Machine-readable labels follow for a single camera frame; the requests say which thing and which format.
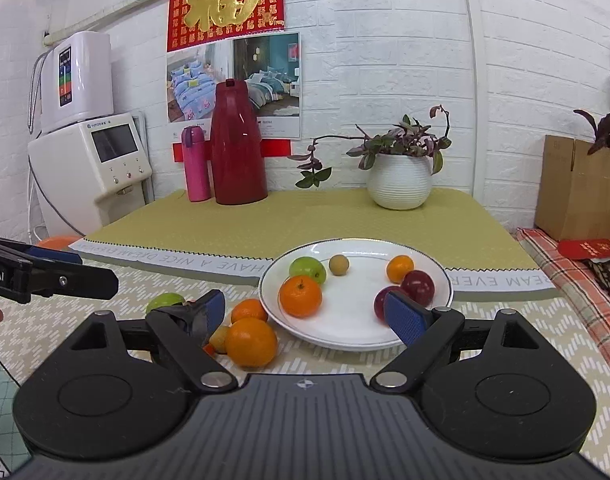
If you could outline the white water purifier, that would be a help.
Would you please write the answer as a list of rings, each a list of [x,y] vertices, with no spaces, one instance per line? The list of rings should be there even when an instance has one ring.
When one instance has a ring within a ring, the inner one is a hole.
[[[54,49],[41,71],[41,131],[49,133],[114,114],[111,37],[76,32]]]

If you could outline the red fu wall calendar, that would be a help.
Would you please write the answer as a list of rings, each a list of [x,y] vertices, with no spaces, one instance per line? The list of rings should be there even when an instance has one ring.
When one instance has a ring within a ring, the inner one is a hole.
[[[284,28],[284,0],[168,0],[166,50]]]

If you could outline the dark red plum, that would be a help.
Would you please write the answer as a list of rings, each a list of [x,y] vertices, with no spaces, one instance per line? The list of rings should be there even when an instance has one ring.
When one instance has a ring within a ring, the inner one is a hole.
[[[435,295],[435,284],[431,277],[421,270],[408,272],[400,284],[401,289],[417,304],[428,307]]]
[[[384,302],[385,302],[385,298],[389,292],[399,292],[405,298],[409,297],[409,295],[401,287],[396,286],[396,285],[390,285],[390,286],[384,287],[382,290],[380,290],[374,298],[373,309],[374,309],[374,313],[375,313],[376,317],[382,323],[385,322]]]

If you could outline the yellow orange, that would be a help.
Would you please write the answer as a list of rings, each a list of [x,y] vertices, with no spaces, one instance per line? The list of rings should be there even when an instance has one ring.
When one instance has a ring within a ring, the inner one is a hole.
[[[227,336],[230,327],[227,325],[220,325],[210,336],[208,343],[214,348],[219,354],[227,353]]]

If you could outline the cardboard box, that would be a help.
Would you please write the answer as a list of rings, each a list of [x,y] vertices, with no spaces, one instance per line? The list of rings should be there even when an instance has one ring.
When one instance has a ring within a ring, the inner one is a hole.
[[[610,240],[610,150],[546,136],[535,226],[554,240]]]

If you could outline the green fruit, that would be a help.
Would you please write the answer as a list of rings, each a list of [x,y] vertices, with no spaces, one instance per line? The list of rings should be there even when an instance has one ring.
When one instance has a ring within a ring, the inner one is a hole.
[[[186,300],[180,294],[176,292],[164,292],[154,297],[145,307],[145,313],[149,314],[151,311],[164,308],[178,306],[178,304],[184,304]]]
[[[324,265],[312,257],[298,257],[292,261],[288,268],[288,275],[291,278],[294,276],[308,276],[318,285],[322,286],[326,281],[326,268]]]

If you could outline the small orange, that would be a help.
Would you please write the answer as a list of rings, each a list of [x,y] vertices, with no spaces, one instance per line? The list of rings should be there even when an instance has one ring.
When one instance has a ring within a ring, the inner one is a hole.
[[[248,298],[237,304],[230,314],[231,324],[241,321],[243,318],[257,318],[267,322],[268,314],[257,298]]]
[[[414,261],[407,255],[398,255],[390,260],[386,266],[387,278],[393,284],[401,284],[405,276],[414,270]]]

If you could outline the white porcelain plate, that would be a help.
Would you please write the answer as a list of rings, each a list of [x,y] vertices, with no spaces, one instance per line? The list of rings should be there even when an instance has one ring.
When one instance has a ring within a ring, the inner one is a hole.
[[[312,257],[327,264],[335,255],[349,260],[344,276],[330,274],[321,286],[322,301],[317,313],[296,318],[282,307],[279,289],[288,279],[288,267],[298,257]],[[374,351],[400,343],[395,333],[379,321],[373,310],[376,294],[390,284],[386,264],[396,256],[410,257],[416,267],[428,274],[436,290],[431,305],[449,307],[454,286],[446,269],[424,252],[386,240],[338,238],[296,247],[274,260],[258,285],[262,305],[291,335],[318,346],[353,352]]]

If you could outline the white water dispenser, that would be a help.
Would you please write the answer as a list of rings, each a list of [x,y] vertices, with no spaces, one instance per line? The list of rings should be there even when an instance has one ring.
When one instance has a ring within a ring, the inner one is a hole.
[[[29,142],[29,169],[50,237],[92,234],[152,200],[143,118],[96,118]]]

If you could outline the large orange with stem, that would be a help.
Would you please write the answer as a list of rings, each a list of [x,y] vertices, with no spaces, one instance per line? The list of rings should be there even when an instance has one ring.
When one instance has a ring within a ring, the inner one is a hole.
[[[294,318],[309,318],[322,305],[322,290],[307,275],[292,276],[281,285],[279,301],[282,309]]]

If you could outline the small brown longan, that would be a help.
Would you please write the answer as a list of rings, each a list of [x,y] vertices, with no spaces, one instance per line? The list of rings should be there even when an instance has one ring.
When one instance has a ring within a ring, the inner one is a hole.
[[[346,275],[349,270],[350,262],[348,258],[342,254],[334,255],[329,260],[330,272],[335,276]]]

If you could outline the plaid cloth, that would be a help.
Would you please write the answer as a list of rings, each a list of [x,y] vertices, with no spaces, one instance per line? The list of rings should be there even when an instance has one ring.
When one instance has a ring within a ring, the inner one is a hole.
[[[589,266],[562,256],[538,229],[518,228],[514,237],[570,302],[610,367],[610,295]]]

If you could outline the large orange back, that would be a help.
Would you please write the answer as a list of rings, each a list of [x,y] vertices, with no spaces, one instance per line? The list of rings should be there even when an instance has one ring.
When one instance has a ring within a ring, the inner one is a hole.
[[[278,338],[267,322],[259,318],[241,318],[228,330],[226,351],[238,367],[264,367],[277,355]]]

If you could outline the red thermos jug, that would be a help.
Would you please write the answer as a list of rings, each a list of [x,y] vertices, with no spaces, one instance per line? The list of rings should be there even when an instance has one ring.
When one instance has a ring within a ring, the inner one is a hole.
[[[245,81],[217,84],[210,144],[218,204],[244,205],[268,196],[262,136]]]

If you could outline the small orange front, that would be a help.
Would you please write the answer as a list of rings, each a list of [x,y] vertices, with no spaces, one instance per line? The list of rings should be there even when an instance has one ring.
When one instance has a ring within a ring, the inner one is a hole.
[[[386,266],[387,278],[393,284],[401,284],[405,276],[414,270],[414,261],[407,255],[398,255],[390,260]]]

